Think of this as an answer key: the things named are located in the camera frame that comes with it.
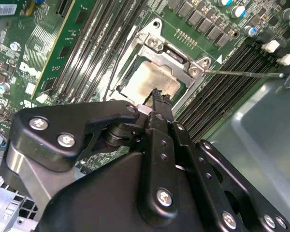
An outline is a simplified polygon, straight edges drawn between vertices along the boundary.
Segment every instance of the chip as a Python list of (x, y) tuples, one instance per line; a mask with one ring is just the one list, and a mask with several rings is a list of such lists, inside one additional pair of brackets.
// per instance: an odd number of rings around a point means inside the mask
[(232, 29), (232, 27), (231, 27), (230, 25), (227, 25), (223, 31), (224, 31), (226, 34), (228, 34), (229, 31), (230, 31), (231, 29)]
[(180, 0), (170, 0), (168, 3), (168, 6), (172, 9), (175, 10), (177, 6), (179, 5)]
[(213, 26), (213, 27), (209, 30), (209, 32), (208, 32), (208, 34), (207, 34), (207, 37), (208, 37), (209, 39), (211, 39), (211, 40), (215, 40), (215, 38), (217, 38), (217, 36), (220, 34), (220, 32), (221, 32), (221, 30), (220, 30), (218, 27)]
[(218, 47), (224, 47), (229, 41), (229, 39), (230, 39), (229, 36), (222, 32), (216, 39), (216, 45)]
[(264, 15), (266, 12), (266, 9), (264, 7), (261, 8), (261, 10), (259, 11), (258, 15), (262, 16)]
[(190, 19), (188, 20), (188, 23), (191, 24), (192, 26), (195, 26), (198, 24), (201, 18), (202, 18), (202, 14), (199, 11), (195, 11), (190, 17)]
[(9, 73), (14, 73), (14, 71), (15, 71), (15, 67), (12, 66), (12, 65), (9, 65), (8, 72)]
[(275, 17), (275, 16), (273, 16), (270, 20), (269, 20), (269, 24), (271, 25), (271, 26), (276, 26), (276, 24), (278, 23), (278, 18), (277, 17)]
[(222, 19), (221, 17), (219, 17), (219, 18), (216, 20), (215, 24), (216, 24), (217, 26), (219, 26), (222, 22), (223, 22), (223, 19)]
[(1, 74), (1, 73), (0, 73), (0, 83), (3, 83), (3, 82), (5, 82), (5, 81), (6, 81), (6, 79), (7, 79), (7, 76), (6, 76), (6, 75), (4, 75), (4, 74)]
[(2, 69), (3, 69), (4, 71), (8, 71), (8, 68), (9, 68), (9, 64), (4, 63), (3, 66), (2, 66)]
[(78, 16), (77, 16), (77, 18), (76, 18), (75, 23), (76, 24), (83, 23), (86, 19), (87, 19), (87, 12), (86, 11), (80, 11)]
[(204, 6), (205, 6), (205, 3), (201, 1), (201, 2), (199, 3), (199, 5), (197, 6), (197, 9), (198, 9), (199, 11), (202, 11), (202, 9), (203, 9)]
[(255, 15), (252, 17), (250, 24), (255, 27), (260, 23), (260, 21), (261, 21), (261, 18), (258, 15)]
[(60, 52), (59, 57), (64, 57), (66, 56), (70, 51), (70, 46), (64, 46)]
[(186, 17), (192, 9), (192, 5), (188, 2), (185, 2), (183, 6), (178, 11), (178, 14), (182, 17)]
[(206, 14), (206, 18), (211, 19), (211, 17), (214, 15), (214, 11), (212, 9), (210, 9), (207, 14)]
[(212, 25), (212, 22), (209, 19), (205, 18), (198, 29), (199, 29), (200, 32), (204, 33), (204, 32), (206, 32), (209, 29), (209, 27), (211, 25)]

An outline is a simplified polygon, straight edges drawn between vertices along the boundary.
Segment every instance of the mounting hole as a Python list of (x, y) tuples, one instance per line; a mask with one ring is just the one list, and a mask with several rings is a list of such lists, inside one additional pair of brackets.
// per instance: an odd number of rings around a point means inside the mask
[(160, 27), (160, 22), (155, 21), (155, 22), (154, 22), (154, 27), (155, 27), (155, 28), (159, 28), (159, 27)]
[(163, 154), (163, 153), (160, 155), (160, 157), (161, 157), (161, 159), (164, 160), (164, 161), (167, 161), (167, 160), (168, 160), (168, 156), (165, 155), (165, 154)]
[(233, 38), (237, 39), (240, 36), (240, 33), (235, 31), (233, 34)]
[(157, 117), (158, 119), (160, 119), (161, 121), (164, 120), (164, 117), (163, 117), (161, 114), (156, 114), (156, 117)]
[(206, 173), (206, 177), (210, 180), (212, 179), (212, 175), (210, 173)]

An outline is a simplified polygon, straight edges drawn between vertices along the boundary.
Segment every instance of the gray metal panel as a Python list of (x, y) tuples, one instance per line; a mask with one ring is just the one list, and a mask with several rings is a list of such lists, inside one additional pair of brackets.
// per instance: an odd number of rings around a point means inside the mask
[(268, 81), (209, 140), (290, 222), (290, 89), (283, 84)]

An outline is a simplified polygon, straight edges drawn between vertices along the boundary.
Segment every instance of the ram slot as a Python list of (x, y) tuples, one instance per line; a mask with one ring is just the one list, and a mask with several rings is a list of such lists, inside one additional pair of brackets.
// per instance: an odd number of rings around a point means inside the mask
[(69, 72), (72, 72), (75, 69), (76, 65), (80, 60), (79, 56), (85, 52), (88, 44), (90, 43), (90, 38), (92, 37), (96, 27), (98, 26), (97, 22), (99, 21), (99, 18), (102, 17), (105, 7), (106, 5), (103, 4), (103, 0), (98, 0), (94, 5), (84, 25), (84, 28), (82, 29), (75, 43), (75, 46), (69, 56), (68, 61), (62, 69), (60, 76), (56, 78), (53, 84), (52, 90), (54, 90), (54, 92), (59, 90), (63, 82), (66, 80), (67, 76), (70, 76)]
[(73, 101), (73, 99), (78, 98), (81, 92), (84, 90), (84, 87), (88, 83), (91, 73), (96, 68), (98, 62), (101, 60), (107, 46), (112, 42), (112, 40), (116, 37), (116, 33), (119, 28), (125, 24), (124, 18), (126, 17), (126, 13), (130, 9), (130, 5), (133, 3), (133, 0), (129, 0), (128, 2), (122, 2), (120, 8), (116, 11), (119, 12), (115, 17), (112, 18), (112, 21), (109, 23), (108, 28), (103, 32), (103, 37), (101, 39), (101, 44), (96, 46), (95, 53), (91, 55), (91, 61), (86, 69), (85, 73), (80, 76), (79, 81), (76, 86), (71, 86), (68, 92), (71, 92), (73, 89), (73, 94), (69, 97), (68, 101)]
[[(264, 55), (258, 45), (246, 40), (221, 68), (227, 71), (266, 73), (275, 66), (270, 55)], [(178, 117), (194, 142), (230, 113), (236, 103), (259, 82), (258, 78), (213, 75), (203, 90)]]
[(101, 66), (97, 72), (97, 76), (94, 81), (91, 82), (88, 90), (85, 93), (85, 96), (81, 96), (84, 101), (90, 101), (92, 95), (96, 91), (96, 88), (101, 82), (103, 75), (106, 73), (107, 68), (110, 66), (111, 62), (114, 60), (116, 54), (119, 52), (119, 49), (122, 45), (125, 44), (127, 36), (132, 30), (135, 19), (140, 15), (141, 11), (146, 6), (146, 1), (139, 0), (136, 3), (136, 6), (133, 8), (130, 16), (127, 18), (127, 23), (125, 23), (124, 29), (120, 31), (120, 35), (118, 36), (117, 42), (114, 43), (114, 47), (110, 49), (110, 55), (107, 56), (107, 60), (104, 61), (103, 66)]
[(65, 85), (61, 91), (61, 97), (65, 97), (67, 94), (69, 94), (71, 92), (72, 87), (77, 82), (79, 73), (83, 69), (83, 67), (86, 63), (86, 60), (87, 60), (88, 56), (90, 55), (92, 49), (99, 45), (99, 44), (97, 44), (99, 36), (101, 35), (102, 30), (107, 25), (108, 20), (106, 20), (106, 19), (110, 19), (112, 17), (112, 11), (114, 10), (115, 4), (116, 4), (116, 1), (109, 1), (106, 5), (104, 5), (104, 8), (103, 8), (104, 11), (102, 13), (103, 16), (99, 18), (99, 20), (97, 22), (98, 26), (93, 31), (92, 36), (89, 40), (89, 43), (87, 44), (87, 46), (85, 48), (85, 52), (77, 60), (77, 65), (75, 66), (75, 68), (73, 68), (72, 73), (68, 74), (69, 80), (65, 82)]

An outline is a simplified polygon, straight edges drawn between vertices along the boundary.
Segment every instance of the motherboard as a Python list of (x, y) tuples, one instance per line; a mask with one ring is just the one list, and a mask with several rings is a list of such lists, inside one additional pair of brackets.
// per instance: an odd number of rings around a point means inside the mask
[[(23, 108), (112, 99), (138, 105), (157, 88), (197, 141), (266, 81), (206, 70), (266, 73), (289, 64), (290, 1), (6, 0), (0, 133), (8, 137)], [(112, 157), (79, 165), (95, 169)]]

